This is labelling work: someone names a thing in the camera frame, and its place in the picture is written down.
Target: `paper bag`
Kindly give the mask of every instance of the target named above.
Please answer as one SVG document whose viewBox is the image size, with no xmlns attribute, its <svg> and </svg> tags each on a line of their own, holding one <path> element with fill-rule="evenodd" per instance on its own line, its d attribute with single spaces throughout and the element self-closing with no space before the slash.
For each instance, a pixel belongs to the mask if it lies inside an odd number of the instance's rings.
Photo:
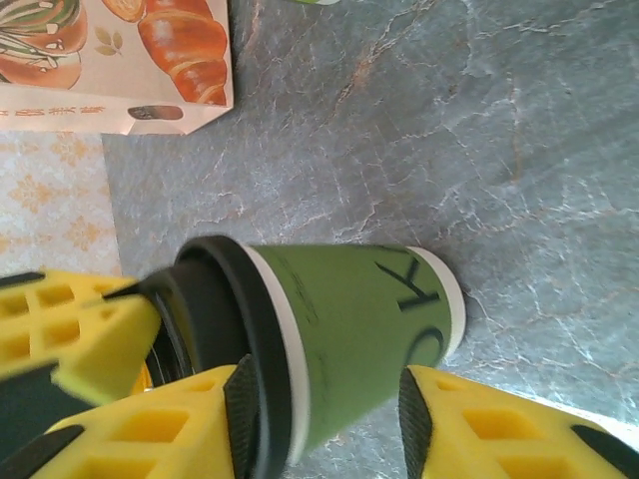
<svg viewBox="0 0 639 479">
<path fill-rule="evenodd" d="M 226 0 L 0 1 L 0 129 L 187 134 L 233 107 Z"/>
</svg>

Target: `bread illustration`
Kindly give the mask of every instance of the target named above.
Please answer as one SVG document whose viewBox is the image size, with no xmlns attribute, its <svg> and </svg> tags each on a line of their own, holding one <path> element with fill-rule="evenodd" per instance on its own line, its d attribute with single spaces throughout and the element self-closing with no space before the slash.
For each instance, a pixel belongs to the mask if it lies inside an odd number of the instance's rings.
<svg viewBox="0 0 639 479">
<path fill-rule="evenodd" d="M 0 10 L 0 81 L 71 88 L 87 40 L 80 0 L 5 2 Z"/>
<path fill-rule="evenodd" d="M 138 22 L 144 15 L 145 0 L 102 0 L 111 12 L 126 22 Z"/>
<path fill-rule="evenodd" d="M 149 55 L 187 102 L 227 105 L 229 41 L 206 0 L 147 0 L 138 31 Z"/>
</svg>

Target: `green paper cup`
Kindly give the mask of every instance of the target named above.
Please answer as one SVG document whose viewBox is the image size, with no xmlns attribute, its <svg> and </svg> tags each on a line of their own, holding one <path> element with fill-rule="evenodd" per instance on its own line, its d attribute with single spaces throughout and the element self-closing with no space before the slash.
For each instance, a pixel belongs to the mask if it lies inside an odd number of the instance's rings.
<svg viewBox="0 0 639 479">
<path fill-rule="evenodd" d="M 201 238 L 173 275 L 211 304 L 178 324 L 194 370 L 255 360 L 259 463 L 297 462 L 395 394 L 406 365 L 439 364 L 465 328 L 457 281 L 419 247 Z"/>
</svg>

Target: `yellow plastic part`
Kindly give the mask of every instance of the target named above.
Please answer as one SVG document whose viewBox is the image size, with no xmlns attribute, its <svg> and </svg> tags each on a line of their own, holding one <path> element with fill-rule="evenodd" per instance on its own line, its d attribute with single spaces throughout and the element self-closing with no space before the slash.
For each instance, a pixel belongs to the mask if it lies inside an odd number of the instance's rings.
<svg viewBox="0 0 639 479">
<path fill-rule="evenodd" d="M 0 380 L 54 361 L 53 381 L 92 404 L 129 395 L 161 320 L 141 296 L 105 301 L 134 280 L 46 271 L 0 289 Z"/>
<path fill-rule="evenodd" d="M 410 366 L 433 423 L 422 479 L 622 479 L 570 427 L 597 424 L 428 367 Z"/>
<path fill-rule="evenodd" d="M 210 369 L 62 420 L 85 431 L 32 479 L 234 479 L 224 384 Z"/>
</svg>

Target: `gray marble surface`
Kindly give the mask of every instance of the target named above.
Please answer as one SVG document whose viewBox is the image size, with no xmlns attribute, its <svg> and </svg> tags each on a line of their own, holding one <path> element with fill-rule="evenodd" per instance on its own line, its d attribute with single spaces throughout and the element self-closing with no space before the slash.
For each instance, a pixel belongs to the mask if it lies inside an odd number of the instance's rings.
<svg viewBox="0 0 639 479">
<path fill-rule="evenodd" d="M 455 373 L 639 424 L 639 2 L 231 2 L 237 108 L 104 139 L 125 272 L 193 235 L 420 244 Z M 392 404 L 290 472 L 399 478 Z"/>
</svg>

